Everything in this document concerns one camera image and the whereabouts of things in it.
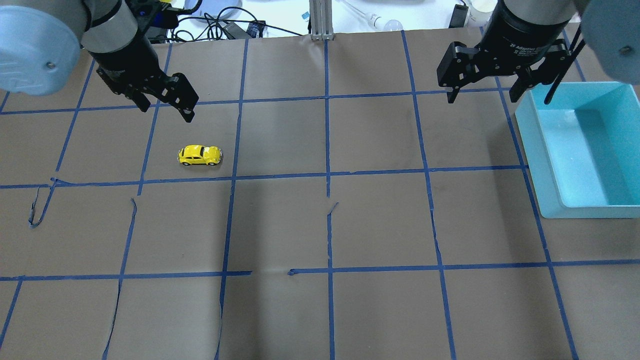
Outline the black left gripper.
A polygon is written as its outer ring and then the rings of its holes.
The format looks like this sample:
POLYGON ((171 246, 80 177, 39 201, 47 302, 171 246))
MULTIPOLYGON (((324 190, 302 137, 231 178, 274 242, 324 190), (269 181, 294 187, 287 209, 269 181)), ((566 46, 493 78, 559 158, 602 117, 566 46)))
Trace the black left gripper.
POLYGON ((140 111, 146 113, 150 108, 145 96, 150 94, 176 109, 186 123, 194 120, 198 93, 185 74, 169 76, 160 68, 157 52, 146 35, 135 35, 119 50, 97 52, 96 62, 107 86, 132 101, 140 111))

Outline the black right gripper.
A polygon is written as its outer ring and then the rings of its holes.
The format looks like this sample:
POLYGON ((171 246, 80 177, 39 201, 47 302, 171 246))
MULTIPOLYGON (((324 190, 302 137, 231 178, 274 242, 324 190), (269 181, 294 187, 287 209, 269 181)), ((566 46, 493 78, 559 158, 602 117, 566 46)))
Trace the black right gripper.
POLYGON ((453 104, 462 88, 483 78, 515 73, 517 79, 509 90, 511 102, 543 84, 551 85, 544 98, 550 103, 572 59, 566 43, 556 42, 565 25, 558 20, 535 23, 511 10, 494 10, 475 47, 460 41, 447 46, 436 69, 438 85, 446 90, 446 102, 453 104), (538 68, 532 69, 540 60, 538 68))

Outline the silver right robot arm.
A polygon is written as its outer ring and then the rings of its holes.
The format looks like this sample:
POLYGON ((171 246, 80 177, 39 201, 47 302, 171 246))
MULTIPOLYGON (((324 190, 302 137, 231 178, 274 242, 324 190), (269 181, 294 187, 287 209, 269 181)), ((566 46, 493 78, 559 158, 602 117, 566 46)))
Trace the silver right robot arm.
POLYGON ((637 0, 498 0, 473 47, 451 42, 436 79, 454 103, 462 88, 494 76, 514 76, 510 100, 547 85, 549 104, 585 48, 608 78, 639 84, 637 0))

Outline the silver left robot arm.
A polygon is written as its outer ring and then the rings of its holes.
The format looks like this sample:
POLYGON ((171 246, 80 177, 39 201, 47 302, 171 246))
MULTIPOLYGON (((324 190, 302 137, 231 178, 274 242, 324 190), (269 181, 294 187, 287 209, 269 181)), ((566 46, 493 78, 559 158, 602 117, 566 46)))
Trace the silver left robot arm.
POLYGON ((0 5, 0 86, 48 96, 66 85, 81 50, 98 64, 110 91, 150 108, 148 96, 177 109, 186 123, 199 96, 183 73, 160 68, 147 32, 174 29, 192 9, 165 0, 3 0, 0 5))

